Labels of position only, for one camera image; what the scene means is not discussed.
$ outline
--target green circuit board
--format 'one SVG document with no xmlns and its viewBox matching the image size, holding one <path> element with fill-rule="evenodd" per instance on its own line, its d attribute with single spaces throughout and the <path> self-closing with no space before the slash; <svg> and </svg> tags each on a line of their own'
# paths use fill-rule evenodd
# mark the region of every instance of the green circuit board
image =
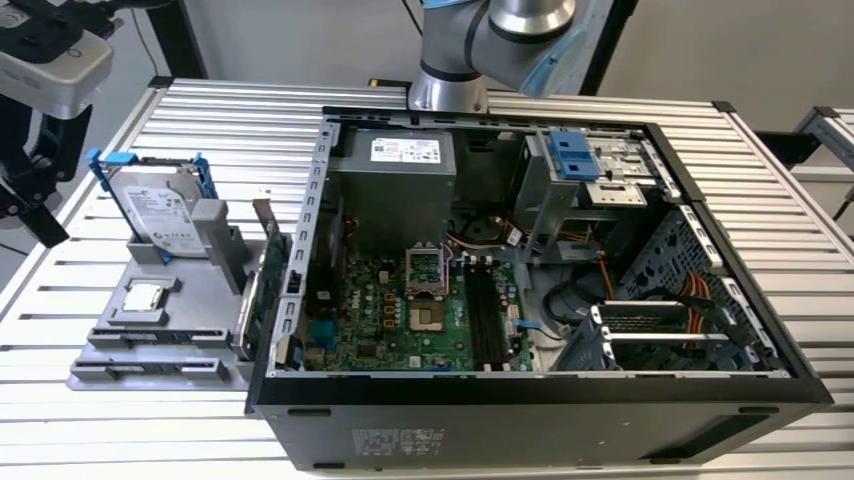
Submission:
<svg viewBox="0 0 854 480">
<path fill-rule="evenodd" d="M 474 370 L 462 264 L 450 262 L 448 294 L 435 301 L 407 298 L 404 263 L 403 257 L 350 258 L 334 347 L 322 360 L 307 360 L 310 370 Z M 494 269 L 494 279 L 499 301 L 522 310 L 510 265 Z M 507 305 L 495 319 L 504 335 Z M 524 333 L 520 340 L 522 351 L 507 361 L 514 371 L 531 370 Z"/>
</svg>

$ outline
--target hard drive label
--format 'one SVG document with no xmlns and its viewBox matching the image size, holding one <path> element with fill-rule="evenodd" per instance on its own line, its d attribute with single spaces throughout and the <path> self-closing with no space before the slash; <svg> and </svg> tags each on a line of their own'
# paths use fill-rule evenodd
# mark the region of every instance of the hard drive label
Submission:
<svg viewBox="0 0 854 480">
<path fill-rule="evenodd" d="M 168 188 L 128 186 L 124 195 L 151 242 L 176 256 L 204 254 L 181 196 Z"/>
</svg>

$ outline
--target slotted aluminum surface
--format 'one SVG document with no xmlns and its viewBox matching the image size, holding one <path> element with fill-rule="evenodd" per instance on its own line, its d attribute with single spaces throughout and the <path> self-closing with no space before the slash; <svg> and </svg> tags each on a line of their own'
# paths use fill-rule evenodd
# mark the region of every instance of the slotted aluminum surface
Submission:
<svg viewBox="0 0 854 480">
<path fill-rule="evenodd" d="M 292 231 L 323 105 L 403 108 L 399 89 L 177 81 L 151 90 L 108 150 L 211 161 L 230 218 L 259 237 L 250 200 L 270 190 Z M 492 93 L 496 114 L 651 121 L 709 196 L 837 405 L 702 467 L 347 472 L 350 478 L 590 477 L 794 480 L 854 475 L 854 270 L 826 217 L 774 168 L 741 120 L 709 103 Z M 242 393 L 72 392 L 68 365 L 128 259 L 128 230 L 91 179 L 60 219 L 72 241 L 37 248 L 0 295 L 0 478 L 316 477 L 295 472 Z"/>
</svg>

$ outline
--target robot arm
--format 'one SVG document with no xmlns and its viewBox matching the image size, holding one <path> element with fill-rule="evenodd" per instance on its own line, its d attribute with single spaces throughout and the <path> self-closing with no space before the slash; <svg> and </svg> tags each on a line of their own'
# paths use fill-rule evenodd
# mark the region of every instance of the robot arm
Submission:
<svg viewBox="0 0 854 480">
<path fill-rule="evenodd" d="M 487 111 L 482 75 L 530 97 L 559 88 L 586 25 L 575 0 L 426 0 L 414 110 Z"/>
<path fill-rule="evenodd" d="M 116 10 L 171 1 L 0 0 L 0 219 L 17 216 L 47 247 L 68 238 L 44 201 L 77 170 L 92 97 L 112 66 Z M 44 116 L 25 152 L 33 110 Z"/>
</svg>

